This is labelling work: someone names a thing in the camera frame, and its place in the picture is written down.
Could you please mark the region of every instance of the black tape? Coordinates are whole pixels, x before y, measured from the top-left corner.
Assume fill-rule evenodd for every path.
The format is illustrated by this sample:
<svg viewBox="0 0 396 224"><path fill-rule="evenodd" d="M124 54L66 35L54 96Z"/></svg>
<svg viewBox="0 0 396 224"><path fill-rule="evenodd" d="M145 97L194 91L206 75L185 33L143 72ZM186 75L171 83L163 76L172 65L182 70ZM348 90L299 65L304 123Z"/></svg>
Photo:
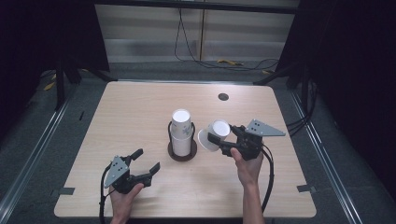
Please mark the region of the black tape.
<svg viewBox="0 0 396 224"><path fill-rule="evenodd" d="M301 186L297 186L297 190L301 193L301 192L307 192L309 191L310 193L316 193L317 189L315 189L315 187L311 187L308 185L301 185Z"/></svg>
<svg viewBox="0 0 396 224"><path fill-rule="evenodd" d="M59 195L73 195L75 188L61 188L55 189L50 194L51 197L59 197Z"/></svg>
<svg viewBox="0 0 396 224"><path fill-rule="evenodd" d="M85 112L85 111L82 111L82 112L81 112L81 115L79 116L79 120L82 120L82 117L84 116L84 112Z"/></svg>

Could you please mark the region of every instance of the wire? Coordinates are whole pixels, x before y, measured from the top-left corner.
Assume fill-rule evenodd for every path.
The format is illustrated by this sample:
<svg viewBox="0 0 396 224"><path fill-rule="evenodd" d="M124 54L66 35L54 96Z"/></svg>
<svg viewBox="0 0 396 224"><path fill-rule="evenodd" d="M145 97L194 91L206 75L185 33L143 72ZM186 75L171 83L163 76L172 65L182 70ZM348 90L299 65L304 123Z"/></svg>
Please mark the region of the wire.
<svg viewBox="0 0 396 224"><path fill-rule="evenodd" d="M105 201L106 201L106 198L107 198L107 196L109 194L111 194L114 191L114 190L112 190L106 196L104 195L104 191L103 191L104 182L105 182L105 176L106 176L107 171L110 170L110 167L111 167L111 163L103 171L102 179L101 179L101 182L100 182L99 220L100 220L100 222L102 224L106 224L106 221L105 221Z"/></svg>
<svg viewBox="0 0 396 224"><path fill-rule="evenodd" d="M268 69L268 68L271 68L271 67L277 65L277 63L279 62L279 59L264 59L264 60L261 60L255 67L248 68L248 67L225 67L225 66L218 66L218 65L211 64L211 63L205 63L202 61L198 61L194 58L194 56L192 55L191 49L190 49L189 40L187 38L186 29L184 28L184 22L183 22L183 18L181 16L181 8L178 9L178 15L179 15L179 21L178 21L178 27L177 27L177 37L176 37L176 42L175 42L174 53L175 53L175 57L182 62L195 62L205 68L221 68L221 69L226 69L226 70L230 70L230 71L240 71L240 72ZM189 50L189 54L190 54L192 60L183 60L177 56L177 42L178 42L178 37L179 37L179 33L180 33L180 25L183 30L184 38L185 38L186 44L187 44L187 49ZM259 66L263 62L268 62L268 61L275 61L275 62L269 66L259 68Z"/></svg>
<svg viewBox="0 0 396 224"><path fill-rule="evenodd" d="M308 111L308 113L301 119L298 119L294 121L293 123L287 124L287 126L294 126L290 129L288 129L289 133L294 131L293 133L290 134L290 137L293 137L297 132L299 132L307 123L309 120L312 118L312 114L314 113L314 108L316 104L316 100L318 97L318 88L315 87L314 82L311 80L311 90L310 90L310 96L311 96L311 108Z"/></svg>
<svg viewBox="0 0 396 224"><path fill-rule="evenodd" d="M269 155L271 155L271 156L269 156L268 153L262 148L262 153L264 154L265 158L267 158L267 160L270 164L270 178L268 181L268 187L267 187L267 191L265 193L264 200L262 201L262 211L264 212L265 207L267 206L268 201L270 199L272 188L274 186L275 175L274 175L274 158L273 158L272 152L271 152L270 148L268 146L266 146L264 143L262 143L262 146L265 147L268 150Z"/></svg>

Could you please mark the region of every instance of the black round hole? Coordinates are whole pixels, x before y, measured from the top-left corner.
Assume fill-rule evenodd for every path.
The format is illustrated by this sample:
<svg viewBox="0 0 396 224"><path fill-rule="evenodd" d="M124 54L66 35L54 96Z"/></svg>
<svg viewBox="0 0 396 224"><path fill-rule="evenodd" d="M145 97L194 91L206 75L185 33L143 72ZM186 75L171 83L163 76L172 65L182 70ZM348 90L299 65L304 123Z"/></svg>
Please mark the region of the black round hole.
<svg viewBox="0 0 396 224"><path fill-rule="evenodd" d="M230 97L226 93L220 93L219 94L219 99L221 101L227 101Z"/></svg>

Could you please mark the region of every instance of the white wall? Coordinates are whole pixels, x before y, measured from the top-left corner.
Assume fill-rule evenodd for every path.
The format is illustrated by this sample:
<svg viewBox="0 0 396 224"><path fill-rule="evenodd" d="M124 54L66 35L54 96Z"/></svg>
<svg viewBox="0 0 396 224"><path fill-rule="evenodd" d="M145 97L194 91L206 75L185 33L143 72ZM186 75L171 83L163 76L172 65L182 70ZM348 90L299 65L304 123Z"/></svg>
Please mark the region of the white wall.
<svg viewBox="0 0 396 224"><path fill-rule="evenodd" d="M206 2L297 7L298 0L206 0ZM96 6L111 63L176 61L176 8ZM182 9L193 56L202 60L278 58L293 15ZM190 59L182 30L177 55Z"/></svg>

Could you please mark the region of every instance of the gray floor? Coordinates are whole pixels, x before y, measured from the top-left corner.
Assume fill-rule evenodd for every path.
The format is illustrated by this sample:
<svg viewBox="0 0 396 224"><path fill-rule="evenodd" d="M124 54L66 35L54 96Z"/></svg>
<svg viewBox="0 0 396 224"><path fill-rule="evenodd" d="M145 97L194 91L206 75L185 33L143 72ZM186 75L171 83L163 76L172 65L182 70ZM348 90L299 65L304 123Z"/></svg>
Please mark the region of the gray floor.
<svg viewBox="0 0 396 224"><path fill-rule="evenodd" d="M246 62L254 66L257 62ZM261 70L235 72L216 68L203 68L193 62L176 63L112 63L109 76L120 79L178 80L178 81L231 81L251 83L265 77ZM56 190L64 182L74 158L84 139L94 111L100 101L106 83L87 72L77 86L67 84L70 97L62 119L44 153L35 167L24 192L18 200L7 223L98 223L98 218L58 218L53 214L57 202ZM299 119L297 107L290 90L281 77L270 82L276 94L286 123ZM1 141L0 150L0 198L3 199L45 131L56 106L56 89L43 91L49 78L42 79L35 96L18 123ZM313 124L326 148L361 221L351 221L340 204L336 191L326 174L322 161L305 129L292 137L306 181L315 187L312 193L317 214L312 218L271 218L267 223L396 223L395 202L361 156L350 146L345 136L336 129L327 106L317 99L312 118ZM133 223L240 223L240 219L134 219Z"/></svg>

